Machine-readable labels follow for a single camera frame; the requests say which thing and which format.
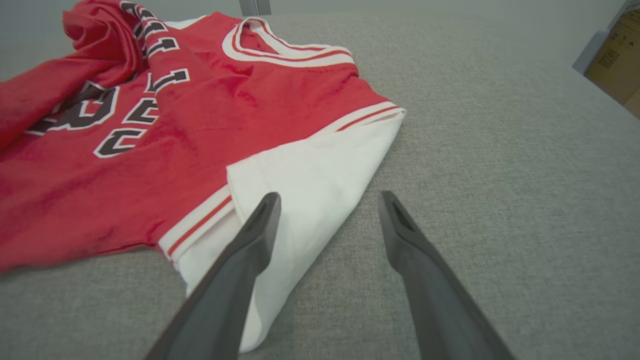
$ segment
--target qr code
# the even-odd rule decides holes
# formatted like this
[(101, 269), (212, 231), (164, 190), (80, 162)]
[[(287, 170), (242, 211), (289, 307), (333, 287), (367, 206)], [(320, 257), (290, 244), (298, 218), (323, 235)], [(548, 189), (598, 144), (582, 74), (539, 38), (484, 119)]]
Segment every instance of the qr code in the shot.
[(604, 52), (602, 58), (600, 59), (600, 61), (598, 61), (598, 63), (608, 69), (611, 67), (611, 65), (613, 65), (614, 62), (616, 62), (619, 56), (619, 52), (610, 48)]

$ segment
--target cardboard box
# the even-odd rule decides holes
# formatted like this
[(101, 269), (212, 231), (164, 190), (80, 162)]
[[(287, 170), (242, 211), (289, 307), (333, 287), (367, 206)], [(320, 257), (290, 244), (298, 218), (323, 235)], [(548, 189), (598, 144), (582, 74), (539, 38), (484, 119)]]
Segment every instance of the cardboard box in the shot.
[(640, 117), (640, 9), (618, 19), (585, 76)]

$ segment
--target basketball jersey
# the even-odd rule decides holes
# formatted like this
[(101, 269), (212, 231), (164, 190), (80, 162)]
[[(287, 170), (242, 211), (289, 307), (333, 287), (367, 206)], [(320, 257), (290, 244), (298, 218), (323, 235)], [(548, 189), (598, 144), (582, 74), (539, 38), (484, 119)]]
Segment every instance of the basketball jersey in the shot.
[(403, 111), (347, 49), (262, 19), (177, 29), (87, 0), (63, 23), (75, 53), (0, 84), (0, 270), (136, 247), (175, 260), (233, 206), (227, 166)]

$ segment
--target gray fabric surface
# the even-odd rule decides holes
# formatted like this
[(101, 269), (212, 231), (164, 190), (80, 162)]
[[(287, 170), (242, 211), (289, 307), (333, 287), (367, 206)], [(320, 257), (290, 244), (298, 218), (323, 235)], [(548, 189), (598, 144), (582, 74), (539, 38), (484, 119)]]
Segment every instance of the gray fabric surface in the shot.
[[(417, 359), (377, 196), (393, 190), (520, 359), (640, 358), (640, 122), (508, 28), (411, 15), (268, 17), (342, 45), (408, 109), (361, 204), (241, 359)], [(139, 359), (182, 286), (152, 252), (0, 278), (11, 359)]]

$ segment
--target white outline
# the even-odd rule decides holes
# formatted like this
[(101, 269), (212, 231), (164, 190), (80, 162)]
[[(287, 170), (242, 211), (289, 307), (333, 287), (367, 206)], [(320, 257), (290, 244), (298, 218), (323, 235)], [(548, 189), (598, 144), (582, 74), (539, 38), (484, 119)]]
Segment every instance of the white outline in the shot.
[(142, 21), (140, 21), (139, 23), (137, 23), (137, 25), (135, 25), (132, 29), (133, 31), (133, 37), (141, 40), (142, 39), (142, 35), (145, 33), (145, 30), (142, 28)]
[[(174, 47), (170, 47), (168, 49), (166, 47), (164, 47), (164, 46), (163, 47), (158, 47), (158, 49), (156, 49), (154, 51), (151, 51), (151, 49), (153, 49), (154, 46), (161, 45), (162, 41), (164, 41), (164, 40), (173, 40), (173, 44), (175, 46)], [(158, 51), (161, 51), (162, 53), (166, 53), (167, 51), (179, 50), (180, 46), (178, 46), (178, 40), (176, 40), (175, 38), (173, 38), (173, 37), (162, 37), (162, 38), (158, 38), (158, 41), (154, 42), (148, 48), (149, 48), (149, 50), (147, 52), (147, 57), (150, 58), (151, 56), (153, 56), (153, 54), (157, 53)]]
[(86, 89), (88, 89), (88, 88), (89, 88), (89, 86), (93, 86), (94, 88), (97, 88), (98, 90), (107, 91), (107, 88), (104, 88), (104, 87), (102, 87), (102, 86), (98, 85), (97, 83), (94, 83), (94, 82), (93, 82), (93, 81), (91, 81), (91, 80), (87, 80), (87, 81), (84, 83), (84, 86), (82, 87), (82, 91), (85, 91)]
[(54, 106), (53, 110), (51, 110), (51, 112), (49, 114), (53, 115), (53, 114), (59, 112), (60, 111), (60, 106), (62, 106), (62, 102), (59, 102), (58, 105)]
[[(138, 109), (138, 107), (140, 107), (142, 105), (143, 102), (147, 101), (147, 100), (151, 100), (154, 102), (155, 104), (155, 108), (153, 107), (148, 107), (145, 112), (142, 113), (142, 115), (140, 115), (140, 117), (146, 117), (146, 118), (151, 118), (153, 120), (149, 121), (135, 121), (135, 120), (128, 120), (128, 118), (133, 115), (133, 113)], [(149, 111), (151, 110), (157, 110), (158, 109), (158, 103), (155, 97), (141, 97), (140, 100), (138, 101), (138, 103), (133, 107), (133, 109), (131, 109), (131, 111), (124, 117), (124, 120), (122, 121), (123, 124), (144, 124), (144, 125), (151, 125), (154, 122), (156, 122), (156, 120), (160, 117), (160, 115), (149, 115)]]
[[(264, 53), (242, 47), (240, 38), (242, 35), (242, 28), (247, 22), (249, 22), (249, 29), (258, 34), (258, 36), (277, 51), (278, 54)], [(264, 31), (262, 28), (262, 22), (264, 22), (264, 26), (267, 31)], [(316, 47), (321, 50), (304, 50), (306, 47)], [(286, 67), (324, 67), (341, 63), (354, 63), (353, 57), (350, 55), (351, 53), (344, 47), (316, 44), (291, 45), (272, 34), (269, 24), (264, 19), (257, 17), (248, 17), (231, 29), (222, 41), (222, 49), (224, 53), (233, 60), (263, 61)], [(343, 51), (343, 53), (326, 55), (334, 51)]]
[(156, 19), (156, 20), (158, 20), (157, 16), (155, 16), (154, 13), (152, 13), (149, 9), (145, 8), (142, 5), (138, 5), (138, 6), (136, 6), (136, 14), (138, 15), (138, 19), (140, 19), (140, 21), (144, 21), (141, 13), (143, 11), (145, 11), (145, 10), (148, 11), (151, 14), (151, 16), (145, 17), (144, 19)]
[[(129, 10), (124, 10), (124, 8), (122, 8), (122, 4), (132, 4), (132, 5), (135, 5), (135, 6), (133, 6), (133, 12), (130, 12)], [(136, 4), (136, 3), (132, 3), (131, 1), (124, 1), (124, 0), (123, 0), (123, 1), (121, 1), (121, 2), (120, 2), (120, 4), (118, 4), (118, 6), (120, 7), (120, 9), (121, 9), (123, 12), (128, 13), (129, 15), (131, 15), (131, 16), (133, 16), (133, 17), (136, 17), (137, 19), (140, 19), (140, 18), (138, 17), (138, 14), (136, 13), (136, 7), (138, 7), (138, 6), (139, 6), (138, 4)]]
[[(91, 81), (88, 81), (89, 83), (93, 84), (94, 86), (96, 86), (97, 88), (103, 89), (100, 85), (92, 83)], [(118, 94), (120, 93), (120, 87), (116, 86), (113, 88), (113, 98), (111, 100), (111, 108), (109, 109), (109, 112), (103, 116), (100, 120), (92, 122), (91, 124), (87, 125), (87, 126), (79, 126), (79, 127), (71, 127), (71, 124), (66, 123), (64, 125), (58, 126), (58, 127), (50, 127), (49, 129), (47, 129), (47, 131), (58, 131), (58, 130), (69, 130), (69, 131), (75, 131), (75, 130), (82, 130), (82, 129), (88, 129), (89, 127), (92, 126), (96, 126), (99, 124), (103, 124), (105, 121), (107, 121), (113, 114), (115, 114), (116, 112), (116, 105), (118, 103)], [(104, 96), (107, 94), (107, 92), (104, 92), (100, 95), (100, 97), (97, 100), (92, 100), (92, 99), (87, 99), (87, 100), (83, 100), (82, 101), (82, 105), (80, 107), (80, 117), (91, 117), (94, 116), (95, 114), (87, 114), (86, 113), (86, 107), (89, 105), (90, 101), (93, 102), (97, 102), (99, 104), (102, 104), (102, 100), (104, 100)]]
[[(153, 29), (151, 31), (149, 31), (147, 33), (147, 29), (151, 26), (151, 24), (160, 24), (162, 25), (162, 29), (158, 30), (158, 29)], [(145, 26), (142, 28), (142, 33), (145, 37), (145, 41), (146, 39), (149, 37), (149, 35), (151, 34), (155, 34), (155, 33), (166, 33), (169, 32), (169, 29), (166, 28), (166, 25), (164, 25), (164, 23), (160, 20), (149, 20), (147, 21), (147, 23), (145, 24)]]
[[(176, 80), (176, 79), (173, 79), (173, 80), (171, 80), (171, 81), (169, 81), (169, 82), (167, 82), (167, 83), (162, 84), (160, 87), (157, 87), (157, 86), (156, 86), (156, 84), (158, 84), (158, 83), (159, 83), (159, 82), (161, 82), (162, 80), (164, 80), (164, 79), (166, 79), (166, 78), (170, 78), (170, 77), (172, 77), (172, 76), (175, 76), (175, 74), (176, 74), (178, 71), (184, 71), (184, 73), (185, 73), (185, 75), (186, 75), (186, 79), (184, 79), (184, 80)], [(162, 90), (162, 89), (163, 89), (164, 87), (166, 87), (167, 85), (170, 85), (170, 84), (178, 84), (178, 83), (185, 83), (185, 82), (187, 82), (187, 81), (191, 81), (191, 78), (189, 77), (189, 69), (184, 68), (184, 69), (171, 70), (171, 71), (169, 71), (169, 74), (168, 74), (168, 75), (165, 75), (165, 76), (163, 76), (163, 77), (159, 78), (158, 80), (154, 81), (154, 92), (157, 94), (157, 93), (159, 93), (159, 92), (160, 92), (160, 90)]]
[(139, 133), (138, 135), (136, 135), (136, 136), (132, 136), (132, 135), (123, 135), (123, 136), (121, 136), (121, 137), (118, 139), (118, 141), (116, 142), (116, 144), (112, 147), (112, 149), (114, 149), (114, 150), (121, 150), (121, 149), (133, 149), (133, 148), (135, 147), (135, 145), (125, 145), (125, 146), (120, 145), (120, 144), (122, 143), (122, 140), (125, 140), (125, 139), (139, 139), (139, 138), (141, 138), (141, 137), (142, 137), (142, 135), (144, 135), (144, 134), (147, 132), (147, 130), (145, 130), (145, 129), (137, 129), (137, 128), (135, 128), (135, 127), (121, 127), (121, 128), (119, 128), (119, 129), (111, 130), (110, 134), (109, 134), (109, 135), (107, 135), (107, 137), (106, 137), (106, 138), (104, 138), (104, 140), (100, 143), (100, 145), (98, 145), (98, 147), (96, 147), (96, 148), (95, 148), (95, 150), (93, 151), (93, 154), (94, 154), (94, 155), (96, 155), (96, 156), (97, 156), (97, 157), (99, 157), (100, 159), (106, 159), (106, 158), (112, 158), (113, 156), (120, 155), (120, 154), (122, 154), (123, 152), (125, 152), (125, 151), (122, 151), (122, 152), (117, 152), (116, 154), (109, 154), (109, 155), (103, 155), (103, 154), (101, 154), (101, 153), (99, 152), (99, 151), (100, 151), (100, 149), (102, 148), (102, 146), (103, 146), (107, 141), (109, 141), (109, 140), (111, 139), (111, 137), (113, 137), (113, 134), (114, 134), (116, 131), (139, 131), (140, 133)]
[[(55, 124), (57, 120), (56, 120), (56, 119), (52, 119), (52, 118), (50, 118), (50, 117), (46, 117), (46, 118), (44, 118), (44, 119), (42, 119), (42, 120), (39, 120), (39, 121), (53, 122), (53, 123)], [(24, 133), (25, 133), (25, 134), (31, 134), (31, 135), (43, 136), (44, 134), (46, 134), (46, 133), (47, 133), (47, 130), (45, 130), (44, 132), (41, 132), (41, 131), (33, 131), (33, 130), (26, 130)]]
[(149, 94), (154, 93), (154, 80), (151, 74), (151, 70), (149, 70), (149, 72), (147, 73), (147, 88), (144, 92)]

